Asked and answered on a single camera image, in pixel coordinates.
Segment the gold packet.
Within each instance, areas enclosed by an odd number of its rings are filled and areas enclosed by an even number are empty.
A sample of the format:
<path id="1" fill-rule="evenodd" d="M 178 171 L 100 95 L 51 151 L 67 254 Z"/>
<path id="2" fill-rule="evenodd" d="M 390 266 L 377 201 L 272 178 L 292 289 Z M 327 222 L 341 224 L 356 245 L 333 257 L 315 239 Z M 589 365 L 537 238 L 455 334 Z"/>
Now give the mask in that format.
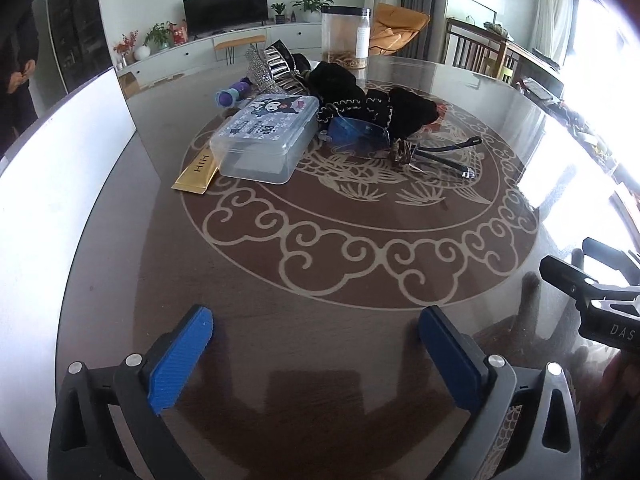
<path id="1" fill-rule="evenodd" d="M 218 162 L 208 145 L 203 146 L 192 162 L 182 170 L 171 188 L 175 191 L 203 195 L 218 172 Z"/>

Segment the blue tinted glasses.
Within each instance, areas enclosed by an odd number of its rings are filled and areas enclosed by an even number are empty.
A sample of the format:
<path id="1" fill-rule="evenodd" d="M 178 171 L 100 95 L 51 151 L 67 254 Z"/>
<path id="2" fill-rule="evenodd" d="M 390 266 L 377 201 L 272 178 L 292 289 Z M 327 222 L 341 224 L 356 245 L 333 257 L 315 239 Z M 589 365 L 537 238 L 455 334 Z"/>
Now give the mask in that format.
<path id="1" fill-rule="evenodd" d="M 321 139 L 334 152 L 346 153 L 352 158 L 388 159 L 396 166 L 416 171 L 421 171 L 420 162 L 437 162 L 464 180 L 474 179 L 476 172 L 469 165 L 445 158 L 444 154 L 474 148 L 483 143 L 479 136 L 472 136 L 461 143 L 426 146 L 407 139 L 393 139 L 387 128 L 342 116 L 330 121 Z"/>

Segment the clear plastic cartoon box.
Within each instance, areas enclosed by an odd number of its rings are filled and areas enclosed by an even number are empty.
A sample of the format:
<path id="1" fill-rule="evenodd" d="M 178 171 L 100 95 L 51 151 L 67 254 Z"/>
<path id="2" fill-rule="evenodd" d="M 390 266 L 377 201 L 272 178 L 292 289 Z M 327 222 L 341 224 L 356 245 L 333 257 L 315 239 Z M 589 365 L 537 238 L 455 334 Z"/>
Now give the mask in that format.
<path id="1" fill-rule="evenodd" d="M 285 184 L 318 132 L 318 110 L 314 96 L 256 96 L 209 139 L 220 174 Z"/>

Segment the black knit fabric bundle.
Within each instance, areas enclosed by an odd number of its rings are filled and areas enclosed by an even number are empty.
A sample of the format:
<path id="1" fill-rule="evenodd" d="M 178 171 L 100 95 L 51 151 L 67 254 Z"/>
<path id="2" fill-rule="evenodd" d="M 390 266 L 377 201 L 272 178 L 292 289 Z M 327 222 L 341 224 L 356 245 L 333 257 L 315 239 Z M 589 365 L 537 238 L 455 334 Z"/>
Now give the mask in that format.
<path id="1" fill-rule="evenodd" d="M 377 125 L 393 140 L 408 139 L 439 118 L 434 101 L 401 87 L 363 90 L 351 72 L 335 63 L 320 62 L 305 76 L 305 86 L 320 102 L 320 130 L 328 130 L 334 118 L 344 117 Z"/>

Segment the rhinestone bow hair clip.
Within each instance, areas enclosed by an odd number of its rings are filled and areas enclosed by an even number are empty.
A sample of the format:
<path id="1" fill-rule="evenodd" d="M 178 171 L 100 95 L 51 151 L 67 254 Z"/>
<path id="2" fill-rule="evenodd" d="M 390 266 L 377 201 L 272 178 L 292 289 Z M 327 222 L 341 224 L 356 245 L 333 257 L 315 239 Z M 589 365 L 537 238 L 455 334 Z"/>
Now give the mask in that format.
<path id="1" fill-rule="evenodd" d="M 247 78 L 257 92 L 278 93 L 278 87 L 272 78 L 264 52 L 251 44 L 245 52 L 245 57 L 248 62 Z"/>

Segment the wooden chair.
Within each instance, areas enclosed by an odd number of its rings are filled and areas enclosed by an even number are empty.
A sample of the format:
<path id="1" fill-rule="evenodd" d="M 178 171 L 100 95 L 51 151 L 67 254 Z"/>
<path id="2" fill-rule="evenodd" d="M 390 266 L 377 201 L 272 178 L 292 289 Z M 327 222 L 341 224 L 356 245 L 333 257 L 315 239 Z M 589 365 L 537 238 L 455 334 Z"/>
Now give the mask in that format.
<path id="1" fill-rule="evenodd" d="M 518 56 L 509 49 L 508 40 L 494 32 L 447 18 L 440 62 L 510 84 Z"/>

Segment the purple blue tube toy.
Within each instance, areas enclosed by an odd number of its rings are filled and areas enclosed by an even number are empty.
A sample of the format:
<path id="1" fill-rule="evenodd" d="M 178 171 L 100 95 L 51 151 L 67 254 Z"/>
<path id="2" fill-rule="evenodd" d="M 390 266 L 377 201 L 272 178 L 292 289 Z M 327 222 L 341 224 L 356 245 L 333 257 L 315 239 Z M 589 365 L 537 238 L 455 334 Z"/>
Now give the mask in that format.
<path id="1" fill-rule="evenodd" d="M 229 108 L 234 107 L 239 102 L 243 101 L 250 94 L 252 84 L 247 78 L 235 82 L 227 89 L 219 90 L 215 94 L 215 102 L 219 107 Z"/>

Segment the orange lounge chair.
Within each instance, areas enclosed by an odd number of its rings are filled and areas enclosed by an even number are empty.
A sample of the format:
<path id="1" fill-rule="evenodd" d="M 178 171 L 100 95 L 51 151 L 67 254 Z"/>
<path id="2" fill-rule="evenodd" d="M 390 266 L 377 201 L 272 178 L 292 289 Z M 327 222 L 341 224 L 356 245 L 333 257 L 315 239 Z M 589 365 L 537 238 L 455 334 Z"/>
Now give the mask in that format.
<path id="1" fill-rule="evenodd" d="M 400 51 L 430 24 L 428 14 L 379 3 L 373 13 L 369 54 L 392 55 Z"/>

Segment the clear plastic jar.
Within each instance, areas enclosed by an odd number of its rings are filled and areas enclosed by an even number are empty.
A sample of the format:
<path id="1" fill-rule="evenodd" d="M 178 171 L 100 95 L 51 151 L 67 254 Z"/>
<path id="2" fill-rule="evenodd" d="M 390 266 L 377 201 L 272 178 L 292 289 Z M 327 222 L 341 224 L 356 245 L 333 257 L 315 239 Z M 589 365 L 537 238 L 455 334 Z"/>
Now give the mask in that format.
<path id="1" fill-rule="evenodd" d="M 370 8 L 322 6 L 322 60 L 348 70 L 366 68 L 370 48 L 370 19 Z"/>

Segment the leafy plant left of television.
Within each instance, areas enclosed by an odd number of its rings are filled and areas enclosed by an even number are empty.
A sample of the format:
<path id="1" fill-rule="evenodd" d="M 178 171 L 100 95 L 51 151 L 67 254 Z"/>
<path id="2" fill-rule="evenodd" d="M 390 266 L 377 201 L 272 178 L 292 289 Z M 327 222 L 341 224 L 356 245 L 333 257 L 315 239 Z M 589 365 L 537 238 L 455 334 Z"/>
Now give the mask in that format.
<path id="1" fill-rule="evenodd" d="M 154 52 L 170 48 L 174 44 L 173 28 L 174 23 L 170 21 L 154 24 L 146 34 L 144 44 Z"/>

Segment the striped black white fabric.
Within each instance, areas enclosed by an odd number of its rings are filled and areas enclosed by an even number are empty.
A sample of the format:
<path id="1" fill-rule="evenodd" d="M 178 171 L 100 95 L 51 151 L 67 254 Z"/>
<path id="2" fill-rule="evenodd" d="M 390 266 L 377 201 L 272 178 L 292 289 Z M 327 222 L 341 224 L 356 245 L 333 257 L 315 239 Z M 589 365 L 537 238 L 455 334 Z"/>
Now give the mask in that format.
<path id="1" fill-rule="evenodd" d="M 286 94 L 307 94 L 307 77 L 311 64 L 305 55 L 292 53 L 282 40 L 277 40 L 264 50 L 268 72 L 273 82 Z"/>

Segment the white tv cabinet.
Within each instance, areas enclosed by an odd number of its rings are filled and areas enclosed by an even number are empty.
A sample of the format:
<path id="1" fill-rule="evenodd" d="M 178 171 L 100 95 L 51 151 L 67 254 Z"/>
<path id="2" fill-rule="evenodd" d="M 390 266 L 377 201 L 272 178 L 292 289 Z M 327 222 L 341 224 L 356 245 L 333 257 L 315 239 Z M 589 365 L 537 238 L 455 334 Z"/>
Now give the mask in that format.
<path id="1" fill-rule="evenodd" d="M 291 52 L 303 53 L 316 60 L 321 54 L 321 24 L 272 24 L 193 39 L 158 51 L 142 61 L 121 68 L 116 74 L 121 77 L 132 73 L 139 84 L 147 86 L 178 74 L 192 74 L 244 62 L 249 47 L 263 49 L 278 40 Z"/>

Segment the green potted plant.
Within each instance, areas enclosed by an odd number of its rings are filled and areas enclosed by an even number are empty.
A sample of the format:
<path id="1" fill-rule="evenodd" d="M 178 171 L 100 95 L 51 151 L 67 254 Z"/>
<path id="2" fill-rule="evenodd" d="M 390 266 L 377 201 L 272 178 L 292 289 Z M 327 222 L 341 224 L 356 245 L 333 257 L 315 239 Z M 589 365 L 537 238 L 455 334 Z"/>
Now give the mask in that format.
<path id="1" fill-rule="evenodd" d="M 333 3 L 334 0 L 293 0 L 292 7 L 300 11 L 305 23 L 318 23 L 322 8 Z"/>

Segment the black flat television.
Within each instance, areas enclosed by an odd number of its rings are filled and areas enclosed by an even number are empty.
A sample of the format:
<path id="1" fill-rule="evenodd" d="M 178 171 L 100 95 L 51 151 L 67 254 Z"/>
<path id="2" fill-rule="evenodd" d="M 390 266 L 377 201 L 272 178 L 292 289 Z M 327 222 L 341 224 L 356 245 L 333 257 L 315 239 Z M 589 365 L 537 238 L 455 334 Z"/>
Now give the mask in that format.
<path id="1" fill-rule="evenodd" d="M 268 20 L 268 0 L 183 0 L 183 10 L 193 37 Z"/>

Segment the small potted plant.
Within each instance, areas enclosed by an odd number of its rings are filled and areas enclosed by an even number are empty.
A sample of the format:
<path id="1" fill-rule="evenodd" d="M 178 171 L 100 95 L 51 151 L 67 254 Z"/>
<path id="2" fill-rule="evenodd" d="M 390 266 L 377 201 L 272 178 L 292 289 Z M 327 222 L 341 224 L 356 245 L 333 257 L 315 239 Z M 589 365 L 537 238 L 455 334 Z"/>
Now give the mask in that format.
<path id="1" fill-rule="evenodd" d="M 274 22 L 276 24 L 285 24 L 286 23 L 286 3 L 285 2 L 274 2 L 271 5 L 271 9 L 274 14 Z"/>

